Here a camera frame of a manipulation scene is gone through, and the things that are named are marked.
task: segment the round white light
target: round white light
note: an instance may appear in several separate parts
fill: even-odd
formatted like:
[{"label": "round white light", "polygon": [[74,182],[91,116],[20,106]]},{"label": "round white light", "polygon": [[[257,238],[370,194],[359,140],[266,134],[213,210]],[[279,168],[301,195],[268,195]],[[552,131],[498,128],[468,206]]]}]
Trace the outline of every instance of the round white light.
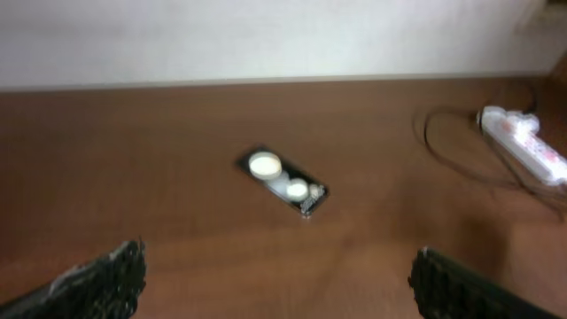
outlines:
[{"label": "round white light", "polygon": [[295,178],[290,180],[290,183],[287,185],[287,197],[293,201],[301,201],[307,198],[309,195],[309,189],[307,188],[307,183],[300,179]]},{"label": "round white light", "polygon": [[257,152],[248,160],[252,175],[261,180],[270,180],[282,173],[282,162],[270,152]]}]

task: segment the black device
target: black device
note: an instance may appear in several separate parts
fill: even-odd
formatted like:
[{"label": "black device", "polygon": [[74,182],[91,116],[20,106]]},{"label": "black device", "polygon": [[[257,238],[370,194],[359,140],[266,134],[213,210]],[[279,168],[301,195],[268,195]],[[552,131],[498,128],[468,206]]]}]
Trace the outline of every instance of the black device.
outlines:
[{"label": "black device", "polygon": [[425,319],[559,318],[430,248],[417,253],[408,282]]},{"label": "black device", "polygon": [[329,196],[329,188],[264,145],[253,147],[237,166],[288,205],[310,217]]},{"label": "black device", "polygon": [[124,242],[0,306],[0,319],[127,319],[145,287],[144,243]]}]

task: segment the power strip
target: power strip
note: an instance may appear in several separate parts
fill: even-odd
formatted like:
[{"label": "power strip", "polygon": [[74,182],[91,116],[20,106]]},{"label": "power strip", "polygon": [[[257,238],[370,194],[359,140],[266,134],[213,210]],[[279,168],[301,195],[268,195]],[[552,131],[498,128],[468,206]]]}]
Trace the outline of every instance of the power strip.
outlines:
[{"label": "power strip", "polygon": [[567,160],[536,137],[540,121],[535,115],[486,106],[478,120],[489,136],[544,184],[556,186],[567,183]]}]

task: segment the wooden desk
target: wooden desk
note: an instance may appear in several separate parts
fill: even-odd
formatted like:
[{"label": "wooden desk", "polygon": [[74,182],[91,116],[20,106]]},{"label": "wooden desk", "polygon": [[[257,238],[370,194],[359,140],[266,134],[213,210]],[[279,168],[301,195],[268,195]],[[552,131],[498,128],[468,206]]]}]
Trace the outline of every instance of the wooden desk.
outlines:
[{"label": "wooden desk", "polygon": [[[522,193],[440,166],[412,132],[414,114],[479,108],[501,84],[2,94],[0,301],[142,237],[136,318],[418,318],[407,276],[424,245],[567,315],[565,227]],[[564,132],[548,115],[546,130]],[[506,176],[465,123],[442,121],[432,139]],[[311,220],[235,169],[258,142],[330,186]]]}]

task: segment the electrical cord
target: electrical cord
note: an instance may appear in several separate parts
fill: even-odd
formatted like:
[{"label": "electrical cord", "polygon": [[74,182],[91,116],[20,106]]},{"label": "electrical cord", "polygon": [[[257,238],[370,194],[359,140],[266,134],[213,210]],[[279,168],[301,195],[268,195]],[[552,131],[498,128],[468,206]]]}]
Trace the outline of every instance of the electrical cord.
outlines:
[{"label": "electrical cord", "polygon": [[[532,102],[530,103],[530,106],[524,111],[524,114],[527,113],[534,113],[537,111],[538,106],[539,106],[539,98],[537,95],[537,92],[535,90],[535,88],[533,86],[531,86],[528,83],[525,82],[521,82],[532,94]],[[506,90],[508,86],[503,87],[496,95],[496,98],[492,98],[489,101],[489,104],[493,105],[494,100],[497,99],[498,97],[500,97],[502,95],[502,93]],[[449,159],[446,156],[443,156],[441,153],[439,153],[437,150],[435,150],[430,143],[430,139],[428,136],[429,133],[429,126],[431,123],[431,120],[435,117],[438,117],[440,115],[449,115],[449,116],[453,116],[453,117],[458,117],[458,118],[464,118],[466,120],[469,121],[476,121],[477,120],[477,113],[476,112],[470,112],[470,111],[463,111],[461,109],[458,108],[451,108],[451,107],[440,107],[440,108],[436,108],[432,111],[430,111],[429,113],[426,114],[424,123],[423,123],[423,144],[425,146],[425,148],[427,149],[428,153],[441,165],[444,165],[446,167],[449,167],[451,169],[453,169],[455,172],[471,179],[471,180],[475,180],[479,183],[483,183],[483,184],[488,184],[494,187],[500,187],[503,189],[508,189],[508,190],[513,190],[513,191],[525,191],[527,194],[529,194],[530,196],[534,197],[535,199],[537,199],[541,204],[547,206],[548,208],[552,209],[555,213],[557,213],[559,219],[563,222],[564,216],[563,216],[563,207],[567,206],[567,197],[565,197],[563,194],[557,193],[557,192],[552,192],[549,190],[546,190],[544,188],[541,187],[537,187],[537,186],[533,186],[533,185],[528,185],[525,181],[524,178],[522,178],[522,176],[517,172],[517,170],[512,166],[512,164],[510,163],[510,161],[508,159],[506,159],[506,157],[502,154],[501,150],[498,149],[496,147],[496,145],[494,145],[493,141],[489,138],[487,138],[487,136],[485,136],[484,131],[482,129],[482,110],[480,111],[480,114],[478,115],[478,129],[479,129],[479,133],[482,136],[483,140],[485,141],[485,143],[488,145],[488,147],[490,147],[491,151],[494,153],[494,155],[498,158],[498,160],[502,163],[502,165],[504,165],[504,167],[506,167],[506,169],[511,173],[513,180],[509,180],[509,179],[500,179],[500,178],[494,178],[491,176],[487,176],[487,175],[483,175],[480,174],[468,167],[465,167],[464,165],[461,165],[460,163],[456,162],[455,160]],[[551,204],[549,202],[549,200],[554,200],[556,203],[555,204],[560,204],[559,206]]]}]

